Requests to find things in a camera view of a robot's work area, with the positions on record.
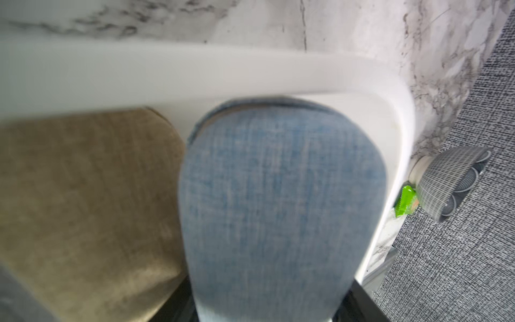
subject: jeans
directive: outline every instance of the jeans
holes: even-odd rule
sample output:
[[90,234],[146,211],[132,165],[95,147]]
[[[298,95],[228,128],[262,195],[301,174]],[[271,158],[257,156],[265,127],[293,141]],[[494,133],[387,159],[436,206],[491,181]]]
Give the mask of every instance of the jeans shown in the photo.
[[210,112],[188,140],[179,180],[200,320],[330,319],[379,222],[385,186],[377,148],[330,108],[278,97]]

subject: beige fabric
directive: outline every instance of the beige fabric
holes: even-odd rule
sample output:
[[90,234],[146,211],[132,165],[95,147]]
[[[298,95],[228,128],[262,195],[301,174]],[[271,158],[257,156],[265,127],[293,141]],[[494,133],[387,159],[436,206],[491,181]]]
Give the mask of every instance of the beige fabric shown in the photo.
[[151,110],[0,129],[0,258],[62,321],[148,320],[185,274],[184,144]]

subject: gray carpet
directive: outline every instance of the gray carpet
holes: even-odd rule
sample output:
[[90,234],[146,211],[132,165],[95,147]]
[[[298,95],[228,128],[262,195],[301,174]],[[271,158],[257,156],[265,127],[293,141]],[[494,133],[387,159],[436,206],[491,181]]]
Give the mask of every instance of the gray carpet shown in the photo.
[[491,146],[473,192],[443,224],[408,216],[375,298],[392,320],[515,321],[515,11],[442,150]]

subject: gray fabric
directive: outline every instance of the gray fabric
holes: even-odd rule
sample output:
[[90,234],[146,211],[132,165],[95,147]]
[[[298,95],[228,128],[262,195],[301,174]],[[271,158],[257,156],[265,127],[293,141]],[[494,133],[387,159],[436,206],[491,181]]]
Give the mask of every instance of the gray fabric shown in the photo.
[[320,105],[279,98],[222,109],[192,134],[179,181],[199,318],[327,321],[381,215],[381,156]]
[[14,276],[0,265],[0,321],[58,322]]
[[398,321],[515,321],[515,11],[442,149],[493,147],[478,185],[443,224],[408,216],[375,298]]

